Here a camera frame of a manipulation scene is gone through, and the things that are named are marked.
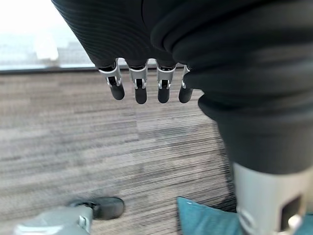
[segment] floor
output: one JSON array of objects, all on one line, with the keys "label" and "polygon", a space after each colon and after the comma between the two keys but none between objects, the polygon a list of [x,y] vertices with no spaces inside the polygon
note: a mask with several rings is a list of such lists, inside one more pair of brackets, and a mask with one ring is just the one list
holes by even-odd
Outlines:
[{"label": "floor", "polygon": [[200,91],[157,101],[149,71],[148,101],[138,105],[128,74],[125,98],[112,98],[97,72],[0,77],[0,234],[69,200],[119,196],[120,219],[95,222],[93,235],[176,235],[176,197],[234,210],[223,143],[198,108]]}]

